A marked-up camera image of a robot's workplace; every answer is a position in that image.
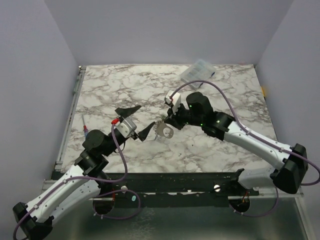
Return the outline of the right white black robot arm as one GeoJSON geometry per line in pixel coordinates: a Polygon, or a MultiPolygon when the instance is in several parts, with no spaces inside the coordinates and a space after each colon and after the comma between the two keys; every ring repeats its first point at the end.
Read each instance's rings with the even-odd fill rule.
{"type": "Polygon", "coordinates": [[[224,112],[213,110],[209,99],[200,92],[186,97],[188,107],[181,102],[181,95],[170,90],[165,98],[169,106],[164,122],[181,130],[186,125],[200,127],[210,137],[235,144],[269,163],[269,167],[240,169],[237,179],[229,189],[240,196],[248,189],[275,186],[288,194],[297,193],[308,170],[301,158],[306,148],[300,144],[290,146],[271,140],[247,127],[224,112]]]}

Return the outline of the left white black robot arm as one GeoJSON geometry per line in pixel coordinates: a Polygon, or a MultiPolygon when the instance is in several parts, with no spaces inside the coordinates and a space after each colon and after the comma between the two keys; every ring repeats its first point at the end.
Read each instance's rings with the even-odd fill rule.
{"type": "Polygon", "coordinates": [[[118,179],[110,179],[103,171],[108,164],[107,157],[118,152],[122,155],[121,145],[129,138],[144,141],[152,122],[145,129],[136,132],[137,126],[130,118],[141,108],[140,105],[130,108],[117,108],[117,118],[111,122],[111,132],[105,134],[98,129],[89,131],[83,142],[84,150],[69,170],[45,192],[29,201],[19,202],[13,207],[17,225],[13,231],[13,239],[21,229],[27,240],[43,240],[53,229],[57,221],[69,209],[96,195],[106,197],[111,185],[122,182],[128,175],[128,167],[124,166],[124,175],[118,179]]]}

